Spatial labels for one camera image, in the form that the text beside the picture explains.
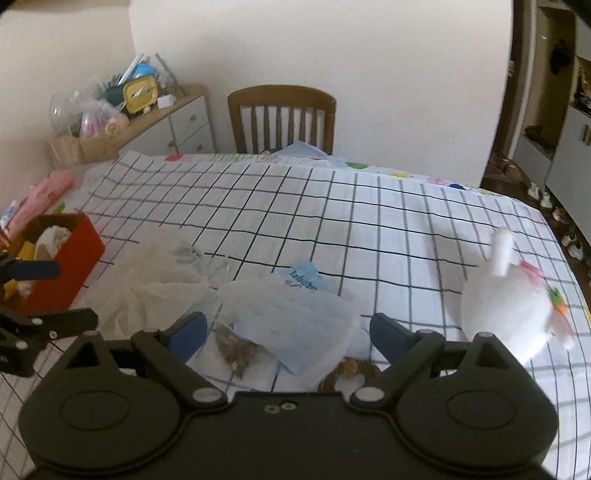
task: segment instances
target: white plush toy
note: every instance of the white plush toy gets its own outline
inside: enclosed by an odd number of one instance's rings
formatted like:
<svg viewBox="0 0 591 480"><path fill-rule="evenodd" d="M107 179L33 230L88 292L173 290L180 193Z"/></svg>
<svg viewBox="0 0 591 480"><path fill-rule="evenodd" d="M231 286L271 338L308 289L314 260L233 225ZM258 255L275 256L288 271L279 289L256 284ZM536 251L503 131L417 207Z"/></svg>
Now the white plush toy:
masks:
<svg viewBox="0 0 591 480"><path fill-rule="evenodd" d="M541 271L525 261L511 264L512 251L512 232L498 229L491 260L468 276L461 324L469 340L478 332L493 333L524 364L552 334L566 348L574 345L574 338L568 320L554 307Z"/></svg>

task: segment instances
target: checkered tablecloth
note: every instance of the checkered tablecloth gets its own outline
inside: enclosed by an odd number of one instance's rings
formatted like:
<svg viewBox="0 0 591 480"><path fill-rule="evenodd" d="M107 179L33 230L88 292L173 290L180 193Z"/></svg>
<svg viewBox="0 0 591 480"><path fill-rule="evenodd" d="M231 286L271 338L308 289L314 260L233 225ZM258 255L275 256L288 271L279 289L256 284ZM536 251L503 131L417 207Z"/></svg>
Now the checkered tablecloth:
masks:
<svg viewBox="0 0 591 480"><path fill-rule="evenodd" d="M387 174L203 158L165 162L128 153L105 166L88 192L74 196L68 207L87 212L106 244L86 287L154 225L180 229L202 251L228 257L233 278L256 278L311 260L339 294L363 312L353 354L384 369L388 364L364 332L372 314L384 312L411 330L428 327L448 339L464 339L458 325L466 275L487 257L493 230L509 227L515 232L515 260L539 266L548 286L558 287L577 332L570 353L553 339L528 366L560 416L560 430L544 466L560 479L589 477L588 310L538 211L507 197ZM18 431L18 412L68 344L51 344L38 358L32 378L2 375L2 480L23 476L33 467ZM244 377L234 378L213 335L189 365L230 397L249 388L301 388L263 354Z"/></svg>

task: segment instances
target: chair backrest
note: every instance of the chair backrest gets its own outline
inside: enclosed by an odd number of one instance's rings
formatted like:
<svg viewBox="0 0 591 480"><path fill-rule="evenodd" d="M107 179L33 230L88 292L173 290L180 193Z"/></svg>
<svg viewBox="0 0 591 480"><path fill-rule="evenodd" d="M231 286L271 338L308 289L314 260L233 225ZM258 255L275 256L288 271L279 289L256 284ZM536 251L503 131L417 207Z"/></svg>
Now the chair backrest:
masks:
<svg viewBox="0 0 591 480"><path fill-rule="evenodd" d="M296 123L299 124L298 137L304 142L321 148L328 154L332 154L335 138L335 112L336 100L333 96L314 88L300 87L297 85L259 85L233 92L228 96L228 107L232 118L232 128L238 153L246 151L246 139L242 111L250 109L250 116L246 114L246 120L251 124L252 153L271 150L271 130L275 131L274 148L283 147L283 118L287 115L287 142L291 145L296 138ZM263 113L263 145L259 147L259 128L256 115L257 108L262 107ZM269 110L275 111L275 122L269 121ZM306 122L310 118L310 127Z"/></svg>

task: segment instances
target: wooden floor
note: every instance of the wooden floor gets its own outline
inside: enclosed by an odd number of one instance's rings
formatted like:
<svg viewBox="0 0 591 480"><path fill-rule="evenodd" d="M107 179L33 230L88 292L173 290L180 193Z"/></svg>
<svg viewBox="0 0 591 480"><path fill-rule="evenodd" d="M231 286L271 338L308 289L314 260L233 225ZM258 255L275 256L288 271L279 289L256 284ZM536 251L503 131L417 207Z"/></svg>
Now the wooden floor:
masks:
<svg viewBox="0 0 591 480"><path fill-rule="evenodd" d="M558 242L560 243L560 239L566 232L566 225L554 220L554 218L552 217L551 210L541 209L540 204L538 202L528 197L527 187L525 185L510 183L508 181L484 178L480 186L481 188L490 190L491 192L500 193L502 195L507 195L508 197L521 200L527 205L539 210L544 215L544 218L546 218L548 224L550 225L550 228L552 229L552 232L554 233L554 235L558 239ZM586 263L584 261L579 262L572 258L567 253L566 249L562 246L562 244L560 245L560 248L562 248L564 256L569 261L569 266L573 270L574 276L577 278L577 281L579 282L579 286L583 291L583 295L585 297L587 305L591 305L591 287L589 287L589 277L587 276L588 267Z"/></svg>

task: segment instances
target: open box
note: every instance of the open box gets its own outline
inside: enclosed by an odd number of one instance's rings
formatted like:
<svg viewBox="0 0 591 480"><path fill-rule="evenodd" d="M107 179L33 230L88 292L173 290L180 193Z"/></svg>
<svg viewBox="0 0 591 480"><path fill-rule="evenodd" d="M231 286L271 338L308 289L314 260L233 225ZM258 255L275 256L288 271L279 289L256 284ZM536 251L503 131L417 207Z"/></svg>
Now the open box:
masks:
<svg viewBox="0 0 591 480"><path fill-rule="evenodd" d="M65 227L72 233L54 258L61 266L61 274L53 280L37 281L26 299L15 293L7 301L8 307L27 314L67 310L104 253L105 246L84 213L41 215L34 218L11 242L8 252L16 257L25 241L36 244L45 229L53 225Z"/></svg>

